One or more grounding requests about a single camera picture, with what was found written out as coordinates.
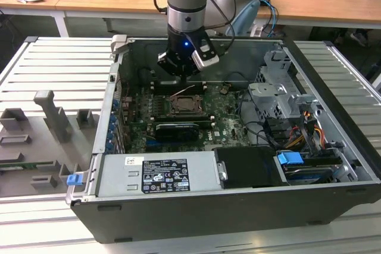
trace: floor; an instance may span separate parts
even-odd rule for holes
[[[69,33],[73,37],[111,37],[114,33],[107,32],[106,24],[101,18],[68,18]],[[131,36],[163,36],[166,34],[166,23],[163,20],[112,20],[113,29],[117,34]],[[286,35],[294,40],[307,40],[310,27],[287,26],[283,29]],[[362,73],[367,73],[371,65],[379,60],[381,55],[381,30],[369,32],[370,47],[362,48],[349,38],[349,33],[338,49]],[[10,21],[5,20],[0,26],[0,70],[2,70],[26,36],[58,37],[58,30],[52,17],[15,15]],[[335,29],[322,28],[314,40],[333,41]]]

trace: aluminum profile table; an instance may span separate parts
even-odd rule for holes
[[[18,102],[21,106],[22,104],[30,106],[31,99],[28,92],[35,92],[36,89],[46,86],[47,83],[54,84],[57,95],[56,100],[62,103],[67,102],[65,104],[68,105],[68,113],[75,112],[76,108],[83,108],[85,104],[86,108],[88,108],[90,102],[95,104],[95,102],[101,101],[102,95],[93,92],[104,90],[102,87],[105,86],[105,79],[102,76],[107,73],[97,71],[96,67],[108,67],[110,65],[111,61],[108,58],[110,52],[103,49],[109,47],[110,42],[111,39],[54,39],[41,37],[35,43],[25,43],[1,74],[0,95],[8,98],[6,101],[2,99],[1,106],[7,107],[8,104],[15,104],[15,102]],[[320,49],[317,43],[313,44],[315,44],[315,47],[312,47],[312,49]],[[305,45],[305,43],[298,42],[298,45]],[[336,67],[339,68],[343,66],[337,56],[334,56],[334,58],[336,62],[334,60],[331,64],[335,63]],[[316,68],[319,66],[329,68],[330,66],[324,66],[326,65],[325,62],[327,61],[321,60],[314,66]],[[25,67],[37,68],[35,70],[31,68],[25,70]],[[47,71],[49,71],[47,67],[57,68],[51,74],[51,81],[43,80],[44,75],[47,75]],[[73,73],[74,67],[81,67],[82,73],[80,73],[80,77],[76,77]],[[359,80],[353,81],[359,82],[360,85],[364,84]],[[303,83],[302,79],[301,82],[308,89],[307,83]],[[335,79],[331,80],[330,84],[334,85],[334,82]],[[340,87],[340,89],[341,92],[346,92],[346,87]],[[7,92],[13,93],[14,101],[7,97]],[[85,94],[88,92],[92,92],[91,96]],[[27,115],[42,115],[38,108],[29,108],[26,113]],[[337,254],[381,252],[381,201],[371,205],[357,206],[329,225],[148,242],[99,244],[65,204],[64,197],[65,194],[0,199],[1,253]],[[169,221],[168,225],[163,227],[170,227],[172,223],[181,223],[181,219],[176,218]]]

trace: desk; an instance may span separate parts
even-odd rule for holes
[[[381,29],[381,0],[271,0],[279,10],[279,24]],[[267,7],[256,24],[269,18]]]
[[[381,0],[271,0],[280,13],[278,23],[298,26],[381,29]],[[158,0],[165,6],[166,0]],[[22,4],[0,0],[5,14],[44,15],[55,18],[62,37],[69,33],[65,17],[165,19],[152,0],[44,0]],[[261,7],[256,24],[263,25],[270,16]]]

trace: metal workbench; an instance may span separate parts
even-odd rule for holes
[[[55,90],[56,104],[64,106],[68,115],[75,114],[79,108],[92,108],[94,112],[99,112],[112,63],[110,43],[111,39],[44,37],[34,43],[25,43],[0,75],[0,112],[7,107],[17,106],[23,108],[28,116],[43,115],[32,100],[35,91],[48,87]],[[377,122],[373,122],[372,117],[363,117],[363,113],[369,110],[379,113],[378,108],[381,106],[373,105],[372,97],[377,94],[369,95],[361,89],[361,85],[367,84],[366,81],[349,63],[346,62],[345,67],[341,64],[346,61],[345,58],[333,56],[327,48],[324,51],[324,45],[320,46],[317,42],[298,42],[297,45],[307,58],[315,59],[311,61],[313,66],[340,102],[347,105],[349,114],[366,135],[377,138],[374,137],[374,130],[381,129],[370,128]],[[309,91],[308,83],[301,77],[299,80]],[[1,253],[381,252],[381,201],[358,206],[329,225],[99,244],[66,205],[64,196],[57,194],[0,199]],[[176,218],[163,227],[181,223],[181,218]]]

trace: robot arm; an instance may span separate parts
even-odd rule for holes
[[[168,0],[168,47],[159,56],[158,64],[182,81],[219,62],[221,53],[213,46],[204,27],[205,13],[212,6],[207,3],[208,0]],[[236,4],[226,8],[226,15],[235,16],[232,10]],[[221,21],[220,16],[212,18],[217,18],[216,22]]]

